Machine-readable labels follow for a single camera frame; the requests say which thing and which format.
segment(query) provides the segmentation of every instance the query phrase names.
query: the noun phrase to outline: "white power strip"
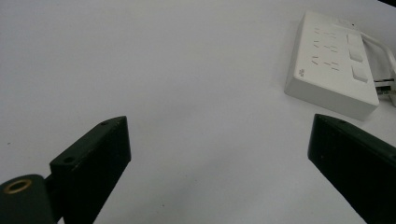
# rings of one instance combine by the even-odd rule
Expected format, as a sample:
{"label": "white power strip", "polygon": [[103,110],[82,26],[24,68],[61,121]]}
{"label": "white power strip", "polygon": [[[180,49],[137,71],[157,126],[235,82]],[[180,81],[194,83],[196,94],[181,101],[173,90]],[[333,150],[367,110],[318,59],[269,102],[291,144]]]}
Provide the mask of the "white power strip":
{"label": "white power strip", "polygon": [[285,93],[354,119],[370,115],[379,101],[356,24],[305,12]]}

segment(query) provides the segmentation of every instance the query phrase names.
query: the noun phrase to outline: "white table surface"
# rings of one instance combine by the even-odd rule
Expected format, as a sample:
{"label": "white table surface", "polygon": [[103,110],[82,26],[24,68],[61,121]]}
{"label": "white table surface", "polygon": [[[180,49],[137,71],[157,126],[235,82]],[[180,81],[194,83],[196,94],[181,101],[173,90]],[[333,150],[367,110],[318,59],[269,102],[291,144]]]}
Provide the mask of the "white table surface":
{"label": "white table surface", "polygon": [[132,162],[95,223],[364,223],[307,158],[312,120],[396,146],[396,110],[358,121],[283,92],[307,9],[396,50],[396,8],[375,0],[1,1],[0,182],[49,175],[125,115]]}

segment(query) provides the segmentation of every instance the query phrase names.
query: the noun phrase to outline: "switch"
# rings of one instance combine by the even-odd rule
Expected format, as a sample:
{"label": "switch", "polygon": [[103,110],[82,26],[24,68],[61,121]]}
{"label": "switch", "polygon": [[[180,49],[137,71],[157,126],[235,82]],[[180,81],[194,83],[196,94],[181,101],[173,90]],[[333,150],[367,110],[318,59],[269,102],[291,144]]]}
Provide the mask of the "switch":
{"label": "switch", "polygon": [[366,82],[369,80],[368,77],[364,74],[364,70],[361,67],[352,65],[352,73],[353,73],[353,78],[356,80]]}
{"label": "switch", "polygon": [[361,57],[361,53],[355,49],[349,49],[349,57],[355,62],[362,63],[363,58]]}
{"label": "switch", "polygon": [[361,45],[361,36],[354,34],[347,34],[347,43],[353,46]]}

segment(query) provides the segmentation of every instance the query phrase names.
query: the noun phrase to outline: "power strip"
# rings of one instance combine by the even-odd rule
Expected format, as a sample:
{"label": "power strip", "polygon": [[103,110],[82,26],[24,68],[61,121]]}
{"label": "power strip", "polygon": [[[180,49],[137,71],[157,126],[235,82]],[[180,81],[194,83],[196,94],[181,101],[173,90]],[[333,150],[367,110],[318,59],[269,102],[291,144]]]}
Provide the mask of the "power strip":
{"label": "power strip", "polygon": [[356,24],[306,11],[285,93],[354,119],[369,116],[379,101]]}

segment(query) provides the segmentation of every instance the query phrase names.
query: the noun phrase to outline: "screw hole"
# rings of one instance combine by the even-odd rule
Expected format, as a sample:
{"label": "screw hole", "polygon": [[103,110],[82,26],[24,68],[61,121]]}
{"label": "screw hole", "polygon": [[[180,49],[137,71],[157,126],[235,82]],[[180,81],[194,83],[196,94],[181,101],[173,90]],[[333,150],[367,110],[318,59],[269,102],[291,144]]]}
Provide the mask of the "screw hole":
{"label": "screw hole", "polygon": [[32,185],[32,180],[30,179],[17,180],[6,186],[6,188],[4,189],[4,193],[6,194],[18,193],[29,188],[30,185]]}
{"label": "screw hole", "polygon": [[74,161],[73,157],[67,157],[66,159],[64,159],[64,163],[70,163],[72,161]]}

